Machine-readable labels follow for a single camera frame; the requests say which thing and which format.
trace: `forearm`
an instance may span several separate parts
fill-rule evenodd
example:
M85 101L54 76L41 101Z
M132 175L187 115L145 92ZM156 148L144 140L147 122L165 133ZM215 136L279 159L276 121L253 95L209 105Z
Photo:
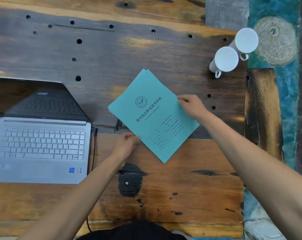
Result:
M287 239L302 239L302 176L212 113L198 121Z
M18 240L73 239L120 164L120 158L108 157Z

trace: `hand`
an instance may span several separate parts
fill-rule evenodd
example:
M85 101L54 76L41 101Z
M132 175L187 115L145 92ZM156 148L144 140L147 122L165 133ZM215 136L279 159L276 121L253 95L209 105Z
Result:
M132 132L126 132L117 138L112 150L112 155L119 158L122 162L128 158L139 143L139 136L136 136Z
M197 95L179 95L177 99L178 103L192 119L199 120L204 113L208 112Z

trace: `space bar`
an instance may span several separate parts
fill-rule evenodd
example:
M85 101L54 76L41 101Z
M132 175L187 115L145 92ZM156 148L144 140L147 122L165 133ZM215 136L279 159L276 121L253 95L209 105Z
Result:
M44 159L53 159L54 154L37 154L37 153L24 153L26 158L44 158Z

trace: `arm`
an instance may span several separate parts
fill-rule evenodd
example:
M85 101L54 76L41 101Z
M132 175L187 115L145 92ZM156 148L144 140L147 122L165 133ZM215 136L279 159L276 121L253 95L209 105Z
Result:
M112 154L18 240L73 239L116 171L139 142L140 138L130 132L119 136Z
M302 239L302 176L207 111L196 95L177 98L185 112L208 130L284 236Z

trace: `laptop touchpad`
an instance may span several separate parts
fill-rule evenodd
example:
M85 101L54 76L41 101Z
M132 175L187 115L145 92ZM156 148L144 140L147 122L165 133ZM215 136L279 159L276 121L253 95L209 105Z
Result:
M22 179L51 179L53 177L53 163L41 163L41 162L32 162L29 163L28 165L22 166L21 167L21 175L20 177Z

